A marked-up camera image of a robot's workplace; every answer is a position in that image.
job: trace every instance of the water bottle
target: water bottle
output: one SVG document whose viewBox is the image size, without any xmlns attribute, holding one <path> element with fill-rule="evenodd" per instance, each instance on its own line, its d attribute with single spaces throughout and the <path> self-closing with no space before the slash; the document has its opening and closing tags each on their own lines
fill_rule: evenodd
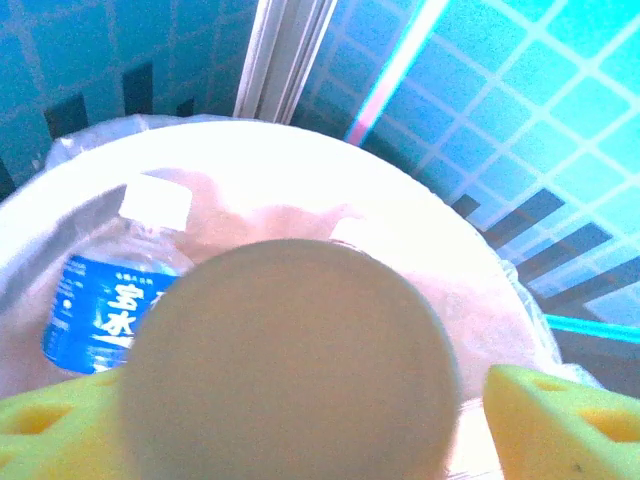
<svg viewBox="0 0 640 480">
<path fill-rule="evenodd" d="M 184 231 L 191 191 L 139 175 L 127 185 L 115 233 L 100 236 L 64 265 L 42 350 L 76 376 L 126 362 L 144 314 L 193 263 L 173 241 Z"/>
</svg>

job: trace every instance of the beige disc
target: beige disc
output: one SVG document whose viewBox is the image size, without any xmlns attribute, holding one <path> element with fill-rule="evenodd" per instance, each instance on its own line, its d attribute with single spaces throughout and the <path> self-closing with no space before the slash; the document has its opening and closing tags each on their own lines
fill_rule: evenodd
<svg viewBox="0 0 640 480">
<path fill-rule="evenodd" d="M 307 240 L 242 247 L 179 280 L 124 370 L 122 420 L 149 479 L 429 479 L 458 404 L 423 297 Z"/>
</svg>

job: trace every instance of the yellow sponge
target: yellow sponge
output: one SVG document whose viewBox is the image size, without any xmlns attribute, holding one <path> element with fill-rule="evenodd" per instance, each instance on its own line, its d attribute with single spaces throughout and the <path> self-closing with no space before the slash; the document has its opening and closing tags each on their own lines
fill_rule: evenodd
<svg viewBox="0 0 640 480">
<path fill-rule="evenodd" d="M 0 401 L 0 478 L 134 479 L 115 415 L 118 371 Z"/>
<path fill-rule="evenodd" d="M 495 366 L 484 409 L 506 480 L 639 480 L 640 401 Z"/>
<path fill-rule="evenodd" d="M 0 479 L 134 480 L 118 370 L 0 401 Z M 506 480 L 639 480 L 640 401 L 496 366 L 484 408 Z"/>
</svg>

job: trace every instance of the blue tile wall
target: blue tile wall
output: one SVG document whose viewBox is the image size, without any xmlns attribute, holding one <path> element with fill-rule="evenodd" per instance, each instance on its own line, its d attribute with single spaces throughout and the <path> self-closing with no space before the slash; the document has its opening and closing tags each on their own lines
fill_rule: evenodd
<svg viewBox="0 0 640 480">
<path fill-rule="evenodd" d="M 417 6 L 373 2 L 339 2 L 301 126 L 344 136 L 344 114 L 317 107 L 323 84 L 353 116 Z M 367 27 L 384 22 L 396 30 L 380 45 Z M 362 147 L 462 209 L 504 258 L 550 249 L 522 266 L 543 307 L 640 327 L 638 52 L 636 1 L 451 0 Z M 559 203 L 535 213 L 543 191 Z"/>
<path fill-rule="evenodd" d="M 420 3 L 421 0 L 338 0 L 292 125 L 344 137 Z M 429 100 L 419 100 L 431 104 Z M 443 115 L 446 114 L 441 115 L 436 129 L 448 121 Z M 395 140 L 386 143 L 384 151 L 397 151 Z M 383 148 L 374 140 L 367 144 L 369 147 L 378 152 Z"/>
<path fill-rule="evenodd" d="M 0 0 L 0 201 L 58 135 L 134 111 L 231 115 L 256 7 Z"/>
</svg>

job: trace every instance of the blue bottle label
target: blue bottle label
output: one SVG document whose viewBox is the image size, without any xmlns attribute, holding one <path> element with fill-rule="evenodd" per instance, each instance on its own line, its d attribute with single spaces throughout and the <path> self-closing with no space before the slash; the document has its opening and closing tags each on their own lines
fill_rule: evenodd
<svg viewBox="0 0 640 480">
<path fill-rule="evenodd" d="M 72 256 L 44 331 L 45 356 L 79 373 L 123 364 L 144 314 L 177 278 Z"/>
</svg>

